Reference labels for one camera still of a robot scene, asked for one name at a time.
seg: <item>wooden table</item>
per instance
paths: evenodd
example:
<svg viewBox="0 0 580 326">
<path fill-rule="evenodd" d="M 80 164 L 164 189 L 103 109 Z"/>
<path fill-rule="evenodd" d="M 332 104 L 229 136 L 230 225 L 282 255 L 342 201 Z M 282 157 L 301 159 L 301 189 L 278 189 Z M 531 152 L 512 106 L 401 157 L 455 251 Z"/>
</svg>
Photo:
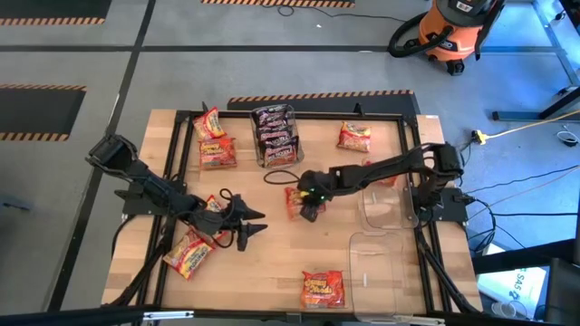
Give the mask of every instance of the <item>wooden table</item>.
<svg viewBox="0 0 580 326">
<path fill-rule="evenodd" d="M 171 136 L 174 110 L 153 110 L 140 149 L 140 159 L 161 175 Z M 442 142 L 443 136 L 437 116 L 417 117 L 422 142 Z M 164 308 L 217 309 L 236 311 L 300 310 L 302 271 L 343 271 L 346 306 L 329 312 L 352 312 L 351 278 L 349 274 L 349 239 L 363 229 L 357 217 L 357 195 L 337 197 L 327 204 L 327 211 L 315 223 L 303 219 L 290 221 L 285 211 L 283 186 L 272 186 L 262 181 L 266 170 L 256 163 L 250 122 L 247 119 L 220 119 L 228 136 L 237 139 L 237 168 L 200 170 L 198 142 L 194 139 L 188 161 L 186 182 L 188 192 L 200 197 L 218 194 L 222 187 L 242 195 L 246 203 L 266 214 L 256 223 L 268 228 L 250 238 L 247 250 L 238 252 L 234 247 L 218 249 L 195 271 L 187 282 L 178 273 L 169 270 L 162 306 Z M 372 128 L 374 157 L 389 158 L 401 154 L 399 137 L 394 122 L 360 121 Z M 335 143 L 341 126 L 339 120 L 298 120 L 298 132 L 305 159 L 294 168 L 298 175 L 307 169 L 326 171 L 329 166 L 360 164 L 367 154 L 337 149 Z M 180 156 L 183 139 L 179 140 Z M 146 253 L 152 216 L 138 216 L 121 232 L 102 302 L 114 300 L 141 268 Z M 481 308 L 479 292 L 471 265 L 465 232 L 455 223 L 438 223 L 440 246 L 445 269 L 469 302 Z M 179 223 L 174 242 L 187 231 Z M 425 312 L 420 270 L 412 230 L 390 231 L 401 239 L 402 252 L 398 257 L 397 277 L 386 275 L 378 282 L 377 291 L 367 298 L 365 305 L 357 303 L 357 310 L 378 309 L 381 302 L 389 301 L 396 293 L 397 313 Z M 157 280 L 157 268 L 151 280 Z M 362 280 L 352 280 L 353 286 L 363 286 Z M 436 275 L 430 271 L 431 288 L 436 309 L 441 309 Z M 151 302 L 155 282 L 150 282 L 146 302 Z"/>
</svg>

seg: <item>gray concrete floor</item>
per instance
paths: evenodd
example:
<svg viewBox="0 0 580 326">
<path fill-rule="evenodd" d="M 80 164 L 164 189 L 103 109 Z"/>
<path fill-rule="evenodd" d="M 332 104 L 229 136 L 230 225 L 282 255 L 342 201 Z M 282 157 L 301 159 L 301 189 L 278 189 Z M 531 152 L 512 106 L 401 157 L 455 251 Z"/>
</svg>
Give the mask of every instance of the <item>gray concrete floor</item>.
<svg viewBox="0 0 580 326">
<path fill-rule="evenodd" d="M 0 43 L 132 44 L 145 4 L 145 0 L 113 1 L 105 25 L 84 26 L 83 30 L 66 26 L 0 27 Z M 421 0 L 361 0 L 354 12 L 407 19 L 428 6 Z M 383 20 L 330 19 L 304 9 L 296 10 L 292 17 L 281 17 L 275 9 L 258 6 L 158 0 L 145 42 L 385 45 L 397 26 Z M 549 45 L 529 5 L 509 5 L 497 27 L 487 45 Z M 0 83 L 89 86 L 67 142 L 0 142 L 0 192 L 34 204 L 30 214 L 13 212 L 0 218 L 0 314 L 38 312 L 44 307 L 89 175 L 83 157 L 107 125 L 128 57 L 127 53 L 0 54 Z M 144 53 L 118 132 L 139 146 L 150 110 L 197 110 L 202 101 L 224 108 L 233 96 L 412 89 L 421 112 L 440 115 L 446 140 L 459 145 L 472 129 L 494 133 L 521 125 L 492 122 L 491 111 L 542 110 L 568 83 L 558 59 L 538 53 L 484 53 L 479 62 L 468 60 L 460 77 L 448 76 L 442 67 L 421 57 L 394 59 L 385 53 Z M 472 147 L 463 188 L 469 190 L 577 164 L 580 149 L 565 147 L 554 136 L 561 125 L 524 130 Z M 580 134 L 580 126 L 569 128 Z M 495 210 L 574 211 L 580 188 L 577 173 L 509 200 Z M 545 181 L 498 188 L 478 196 L 494 202 Z M 96 307 L 100 303 L 109 269 L 111 237 L 121 217 L 122 202 L 112 191 L 123 187 L 123 183 L 110 177 L 101 183 L 64 309 Z M 476 210 L 476 204 L 469 207 L 471 214 Z M 572 237 L 575 226 L 572 217 L 504 217 L 498 223 L 524 245 Z M 488 217 L 482 214 L 469 228 L 482 231 L 488 226 Z M 501 244 L 517 247 L 501 231 L 497 239 Z"/>
</svg>

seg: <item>shop vacuum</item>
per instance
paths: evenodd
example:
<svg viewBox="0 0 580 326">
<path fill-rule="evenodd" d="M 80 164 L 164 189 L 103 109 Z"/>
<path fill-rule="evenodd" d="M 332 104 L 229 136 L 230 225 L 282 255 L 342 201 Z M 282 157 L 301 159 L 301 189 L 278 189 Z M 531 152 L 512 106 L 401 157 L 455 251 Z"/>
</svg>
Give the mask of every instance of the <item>shop vacuum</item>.
<svg viewBox="0 0 580 326">
<path fill-rule="evenodd" d="M 411 18 L 395 31 L 389 41 L 389 53 L 395 58 L 426 53 L 430 62 L 445 62 L 449 74 L 460 75 L 465 69 L 463 59 L 475 53 L 476 60 L 479 60 L 481 45 L 505 2 L 433 0 L 433 6 L 427 13 Z M 398 46 L 399 39 L 417 24 L 419 38 Z"/>
</svg>

